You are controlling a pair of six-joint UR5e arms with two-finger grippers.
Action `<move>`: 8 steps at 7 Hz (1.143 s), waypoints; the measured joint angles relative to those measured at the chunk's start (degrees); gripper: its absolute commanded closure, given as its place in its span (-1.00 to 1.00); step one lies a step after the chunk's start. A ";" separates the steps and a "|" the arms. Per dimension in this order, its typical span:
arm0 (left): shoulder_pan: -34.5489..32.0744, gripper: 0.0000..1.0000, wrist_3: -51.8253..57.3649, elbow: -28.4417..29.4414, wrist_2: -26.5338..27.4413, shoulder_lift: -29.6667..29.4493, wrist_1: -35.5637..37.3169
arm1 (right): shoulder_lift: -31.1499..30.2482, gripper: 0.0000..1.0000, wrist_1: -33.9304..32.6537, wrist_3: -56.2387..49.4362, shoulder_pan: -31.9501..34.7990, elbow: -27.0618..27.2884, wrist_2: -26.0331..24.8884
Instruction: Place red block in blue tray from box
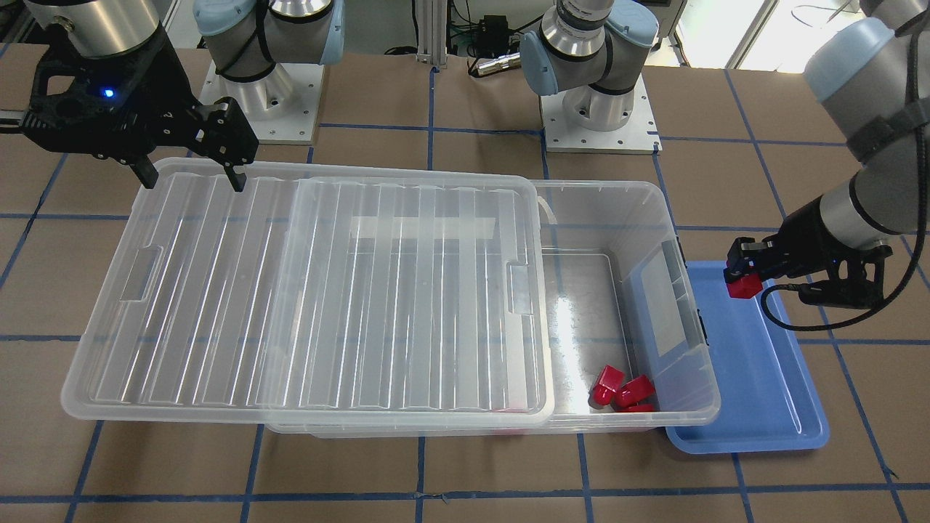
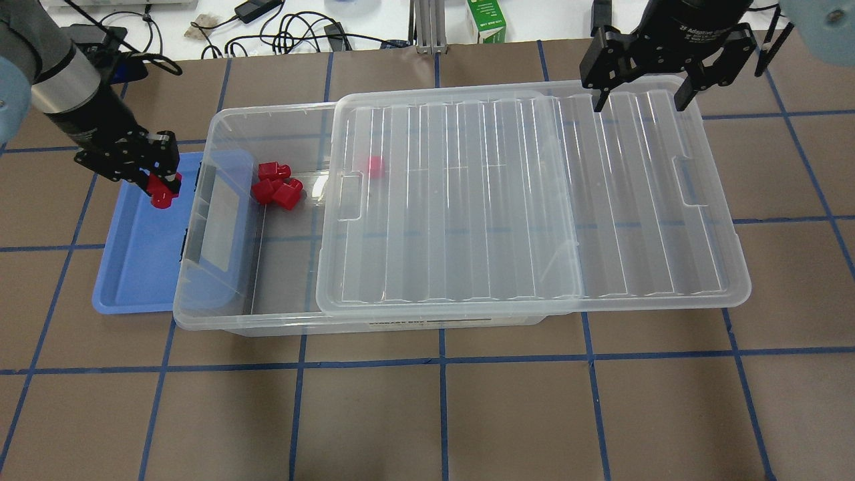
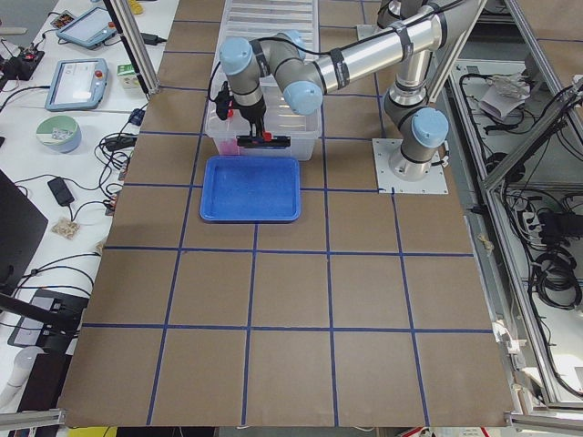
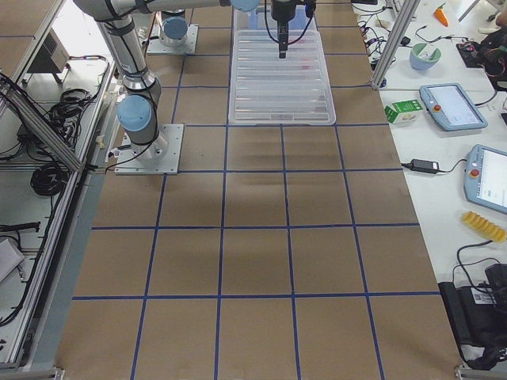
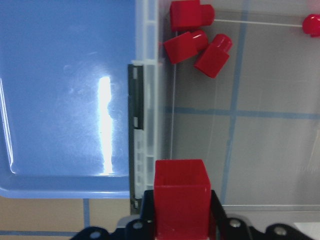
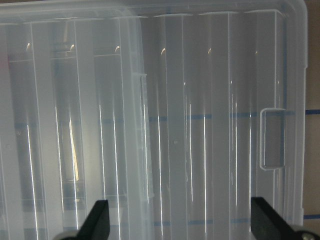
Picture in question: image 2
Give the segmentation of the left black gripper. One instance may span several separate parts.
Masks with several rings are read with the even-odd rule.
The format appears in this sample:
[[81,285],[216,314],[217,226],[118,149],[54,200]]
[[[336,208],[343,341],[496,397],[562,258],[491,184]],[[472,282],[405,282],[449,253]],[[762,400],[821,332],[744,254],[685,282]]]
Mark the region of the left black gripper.
[[92,94],[74,107],[52,106],[51,121],[79,146],[77,164],[113,182],[137,184],[149,197],[157,177],[163,196],[180,194],[175,133],[142,127],[119,95]]

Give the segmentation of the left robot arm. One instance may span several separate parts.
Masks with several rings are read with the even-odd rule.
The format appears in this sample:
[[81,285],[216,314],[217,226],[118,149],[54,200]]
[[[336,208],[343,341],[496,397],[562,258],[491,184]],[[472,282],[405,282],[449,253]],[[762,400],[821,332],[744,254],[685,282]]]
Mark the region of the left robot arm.
[[175,134],[150,133],[37,1],[3,1],[2,141],[39,110],[77,146],[74,161],[112,182],[138,186],[159,209],[180,194]]

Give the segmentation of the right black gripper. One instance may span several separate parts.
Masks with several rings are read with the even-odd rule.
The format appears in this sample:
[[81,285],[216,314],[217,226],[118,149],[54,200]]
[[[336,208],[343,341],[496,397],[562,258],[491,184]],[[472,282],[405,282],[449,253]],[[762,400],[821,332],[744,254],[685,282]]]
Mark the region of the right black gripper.
[[654,64],[687,58],[705,59],[718,49],[711,65],[693,60],[675,92],[674,104],[684,112],[699,92],[732,84],[756,49],[750,24],[739,23],[751,1],[650,1],[632,34],[599,25],[580,62],[580,79],[592,90],[592,108],[602,112],[618,86],[651,73]]

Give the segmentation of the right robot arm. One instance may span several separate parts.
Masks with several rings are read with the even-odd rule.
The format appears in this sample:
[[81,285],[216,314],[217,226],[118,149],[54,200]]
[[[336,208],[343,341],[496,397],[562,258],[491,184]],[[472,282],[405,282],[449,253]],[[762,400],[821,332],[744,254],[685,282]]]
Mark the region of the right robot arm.
[[611,92],[644,75],[684,73],[674,95],[683,112],[699,92],[732,84],[753,52],[754,74],[763,75],[792,31],[824,63],[852,66],[852,1],[779,1],[761,42],[744,21],[751,7],[751,1],[650,1],[638,26],[623,33],[612,23],[611,1],[592,2],[580,81],[594,91],[593,109],[601,112]]

